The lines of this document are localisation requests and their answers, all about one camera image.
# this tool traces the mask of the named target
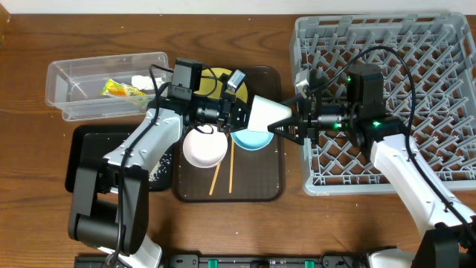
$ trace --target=dish rack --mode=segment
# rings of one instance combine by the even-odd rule
[[[394,48],[411,70],[416,85],[412,134],[423,157],[450,190],[476,189],[476,49],[463,14],[299,18],[290,42],[293,83],[306,69],[330,79],[376,45]],[[387,113],[407,124],[411,93],[400,62],[386,51],[372,51],[358,62],[380,66]],[[345,101],[345,77],[323,91],[323,101]],[[305,140],[300,157],[309,195],[395,192],[349,141],[321,134],[317,144]]]

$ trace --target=black tray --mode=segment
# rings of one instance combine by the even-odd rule
[[[74,130],[69,153],[68,171],[65,188],[72,193],[76,170],[81,161],[97,163],[97,169],[103,165],[101,159],[107,153],[119,147],[129,137],[138,124],[122,125],[84,125]],[[173,147],[169,148],[161,159],[162,166],[149,179],[150,191],[165,191],[172,180]]]
[[[248,102],[255,95],[273,101],[281,99],[280,75],[271,67],[238,67],[246,74]],[[172,189],[185,202],[251,202],[271,201],[284,190],[283,140],[274,136],[271,143],[261,150],[250,152],[235,144],[233,187],[229,193],[231,137],[228,151],[221,162],[213,194],[210,187],[216,168],[192,166],[180,152],[174,165]]]

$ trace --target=yellow bowl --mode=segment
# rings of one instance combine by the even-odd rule
[[[213,72],[216,75],[216,78],[220,78],[222,74],[231,74],[231,70],[227,70],[225,68],[212,68]],[[205,69],[202,71],[202,76],[213,76],[210,72],[210,70]],[[210,93],[215,86],[215,81],[213,79],[209,78],[202,78],[200,80],[200,90],[195,92],[197,95],[205,95]],[[220,97],[220,91],[222,89],[222,82],[217,81],[216,85],[216,90],[215,92],[208,96],[209,98],[218,100]],[[244,101],[245,103],[248,101],[248,89],[246,88],[246,85],[243,83],[237,90],[236,93],[237,98],[240,100]]]

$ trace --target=yellow snack package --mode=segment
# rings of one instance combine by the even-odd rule
[[[129,96],[143,96],[145,93],[126,84],[119,84],[113,79],[108,79],[104,85],[101,95],[115,96],[115,97],[129,97]]]

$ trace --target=wooden table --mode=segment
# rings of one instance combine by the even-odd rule
[[[163,51],[215,66],[267,65],[293,94],[289,40],[300,16],[15,15],[0,49],[0,266],[72,267],[98,253],[69,239],[64,189],[73,130],[45,105],[55,60]],[[476,36],[476,16],[469,17]],[[127,120],[140,121],[141,118]],[[309,197],[298,146],[285,142],[286,190],[267,203],[187,204],[149,195],[149,236],[167,252],[319,255],[397,245],[416,251],[417,228],[395,194]],[[476,192],[457,192],[476,210]]]

